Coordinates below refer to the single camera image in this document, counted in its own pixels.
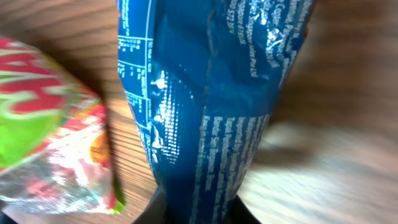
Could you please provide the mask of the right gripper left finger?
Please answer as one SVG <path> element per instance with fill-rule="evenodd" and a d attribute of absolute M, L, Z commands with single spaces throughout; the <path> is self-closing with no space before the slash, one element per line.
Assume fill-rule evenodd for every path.
<path fill-rule="evenodd" d="M 132 224 L 171 224 L 171 213 L 165 195 L 159 187 L 156 188 L 145 210 Z"/>

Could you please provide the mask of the blue snack wrapper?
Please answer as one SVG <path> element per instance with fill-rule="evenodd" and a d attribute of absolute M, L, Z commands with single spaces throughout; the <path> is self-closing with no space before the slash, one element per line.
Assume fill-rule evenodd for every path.
<path fill-rule="evenodd" d="M 223 223 L 313 0 L 118 0 L 118 73 L 174 223 Z"/>

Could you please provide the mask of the green snack bag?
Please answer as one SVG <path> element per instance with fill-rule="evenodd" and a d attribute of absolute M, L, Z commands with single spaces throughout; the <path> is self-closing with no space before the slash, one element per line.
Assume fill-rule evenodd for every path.
<path fill-rule="evenodd" d="M 119 213 L 101 98 L 41 50 L 1 38 L 1 202 Z"/>

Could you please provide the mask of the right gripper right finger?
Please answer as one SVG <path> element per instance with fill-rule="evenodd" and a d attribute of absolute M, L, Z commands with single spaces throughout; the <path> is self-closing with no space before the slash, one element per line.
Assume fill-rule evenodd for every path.
<path fill-rule="evenodd" d="M 233 200 L 228 212 L 228 224 L 261 224 L 248 210 L 239 196 Z"/>

